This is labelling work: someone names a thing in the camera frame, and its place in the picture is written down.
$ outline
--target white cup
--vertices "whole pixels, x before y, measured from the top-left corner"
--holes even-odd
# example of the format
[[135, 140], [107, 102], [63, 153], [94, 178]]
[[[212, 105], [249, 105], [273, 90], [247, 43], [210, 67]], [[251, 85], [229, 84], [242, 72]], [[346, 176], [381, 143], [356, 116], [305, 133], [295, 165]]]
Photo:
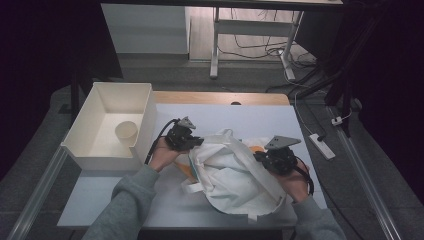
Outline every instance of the white cup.
[[115, 128], [116, 137], [126, 147], [134, 146], [137, 138], [137, 125], [131, 121], [121, 122]]

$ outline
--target fabric bag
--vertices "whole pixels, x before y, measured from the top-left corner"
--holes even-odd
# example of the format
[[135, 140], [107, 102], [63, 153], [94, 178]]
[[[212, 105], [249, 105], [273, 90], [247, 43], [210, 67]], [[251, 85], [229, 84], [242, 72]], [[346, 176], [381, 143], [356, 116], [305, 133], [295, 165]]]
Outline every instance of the fabric bag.
[[232, 136], [232, 130], [204, 139], [189, 153], [198, 183], [186, 180], [182, 184], [185, 192], [203, 191], [217, 210], [247, 214], [249, 223], [276, 211], [285, 201], [286, 193], [277, 180], [255, 160], [248, 146]]

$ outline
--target white table surface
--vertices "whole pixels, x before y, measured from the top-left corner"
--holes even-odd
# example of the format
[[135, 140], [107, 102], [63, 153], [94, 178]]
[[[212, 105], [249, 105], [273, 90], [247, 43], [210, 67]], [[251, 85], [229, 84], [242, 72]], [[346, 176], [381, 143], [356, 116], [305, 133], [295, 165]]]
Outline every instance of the white table surface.
[[[293, 107], [157, 104], [157, 111], [154, 138], [169, 120], [188, 116], [197, 127], [193, 136], [211, 135], [230, 128], [234, 137], [240, 139], [272, 138], [274, 135], [301, 139], [302, 142], [291, 146], [291, 149], [310, 166], [315, 184], [314, 199], [321, 208], [327, 207]], [[110, 202], [116, 183], [126, 174], [131, 172], [82, 171], [57, 225], [71, 228], [90, 226]], [[278, 212], [258, 217], [257, 224], [252, 225], [248, 224], [247, 215], [217, 212], [202, 192], [184, 193], [180, 183], [186, 177], [176, 166], [171, 165], [160, 174], [155, 185], [157, 195], [143, 228], [281, 228], [295, 224], [296, 215], [290, 198]]]

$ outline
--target white device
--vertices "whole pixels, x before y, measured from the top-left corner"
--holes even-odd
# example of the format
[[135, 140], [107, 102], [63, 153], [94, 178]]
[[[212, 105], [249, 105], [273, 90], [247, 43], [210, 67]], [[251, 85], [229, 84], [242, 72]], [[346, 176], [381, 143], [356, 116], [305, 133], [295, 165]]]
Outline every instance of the white device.
[[331, 151], [331, 149], [325, 144], [324, 141], [318, 141], [318, 134], [314, 133], [309, 136], [309, 139], [314, 143], [318, 150], [324, 155], [327, 160], [334, 158], [336, 155]]

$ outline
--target desk leg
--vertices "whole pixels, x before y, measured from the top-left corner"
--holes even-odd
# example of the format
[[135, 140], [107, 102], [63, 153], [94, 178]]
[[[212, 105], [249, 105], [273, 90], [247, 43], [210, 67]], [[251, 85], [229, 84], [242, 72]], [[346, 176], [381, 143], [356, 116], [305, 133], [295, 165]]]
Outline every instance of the desk leg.
[[280, 50], [278, 53], [280, 54], [281, 62], [284, 66], [284, 71], [287, 76], [288, 81], [293, 81], [296, 79], [293, 73], [293, 69], [291, 67], [290, 61], [289, 61], [289, 54], [291, 46], [293, 45], [294, 37], [297, 33], [297, 28], [299, 27], [300, 19], [302, 18], [303, 12], [298, 12], [296, 19], [293, 22], [292, 28], [290, 30], [288, 39], [287, 39], [287, 46], [284, 49], [284, 51]]
[[213, 46], [211, 58], [210, 78], [218, 78], [218, 29], [219, 29], [219, 8], [215, 10], [215, 19], [213, 23]]

